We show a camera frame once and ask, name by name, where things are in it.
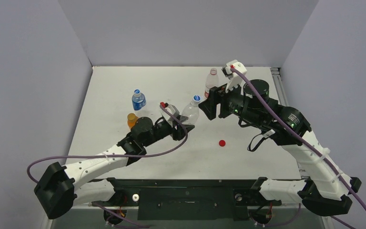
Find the screw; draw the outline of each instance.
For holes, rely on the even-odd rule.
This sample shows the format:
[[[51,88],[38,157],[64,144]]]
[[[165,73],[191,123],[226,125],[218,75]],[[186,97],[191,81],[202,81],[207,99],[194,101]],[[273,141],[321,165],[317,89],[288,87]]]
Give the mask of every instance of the screw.
[[[235,199],[236,199],[236,201],[241,201],[242,200],[242,195],[241,194],[236,194],[235,195]]]
[[[139,196],[138,194],[134,194],[134,195],[132,196],[132,200],[133,200],[134,202],[137,202],[139,199],[140,199],[140,196]]]

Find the water bottle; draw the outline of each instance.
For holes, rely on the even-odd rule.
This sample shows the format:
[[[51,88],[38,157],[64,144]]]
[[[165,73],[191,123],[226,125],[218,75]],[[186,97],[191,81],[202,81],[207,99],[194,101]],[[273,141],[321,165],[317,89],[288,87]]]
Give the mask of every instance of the water bottle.
[[[140,90],[135,90],[132,95],[132,107],[134,108],[135,114],[140,118],[147,116],[145,105],[145,95]]]
[[[205,80],[205,92],[204,96],[208,98],[208,94],[210,93],[210,88],[218,87],[218,75],[217,70],[215,68],[212,68],[210,70],[210,74],[207,76],[207,80]]]
[[[194,125],[200,115],[198,104],[201,97],[199,95],[193,96],[192,101],[183,109],[180,121],[185,125]]]

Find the gray wall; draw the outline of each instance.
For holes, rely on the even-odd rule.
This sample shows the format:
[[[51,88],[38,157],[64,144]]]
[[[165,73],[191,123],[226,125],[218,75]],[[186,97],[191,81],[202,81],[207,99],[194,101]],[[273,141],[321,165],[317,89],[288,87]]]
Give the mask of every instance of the gray wall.
[[[56,0],[0,0],[0,229],[40,228],[26,166],[68,152],[91,71]]]
[[[336,163],[362,180],[366,202],[366,1],[320,0],[282,76],[290,104],[306,115]],[[366,228],[357,201],[340,218]]]
[[[282,66],[317,0],[59,0],[93,65]]]

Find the blue bottle cap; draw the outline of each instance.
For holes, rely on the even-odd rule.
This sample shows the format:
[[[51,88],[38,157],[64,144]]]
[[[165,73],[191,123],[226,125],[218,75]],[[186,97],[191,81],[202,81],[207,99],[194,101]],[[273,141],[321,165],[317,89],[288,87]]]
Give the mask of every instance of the blue bottle cap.
[[[193,100],[199,102],[201,100],[201,97],[199,95],[195,95],[193,96]]]

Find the red bottle cap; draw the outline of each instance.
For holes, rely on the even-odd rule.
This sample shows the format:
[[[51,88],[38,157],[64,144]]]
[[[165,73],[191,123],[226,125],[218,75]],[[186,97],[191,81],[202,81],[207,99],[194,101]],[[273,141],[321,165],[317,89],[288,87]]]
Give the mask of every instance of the red bottle cap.
[[[224,140],[221,140],[221,141],[219,142],[219,145],[220,145],[220,146],[222,146],[222,147],[224,147],[224,146],[225,146],[225,141],[224,141]]]

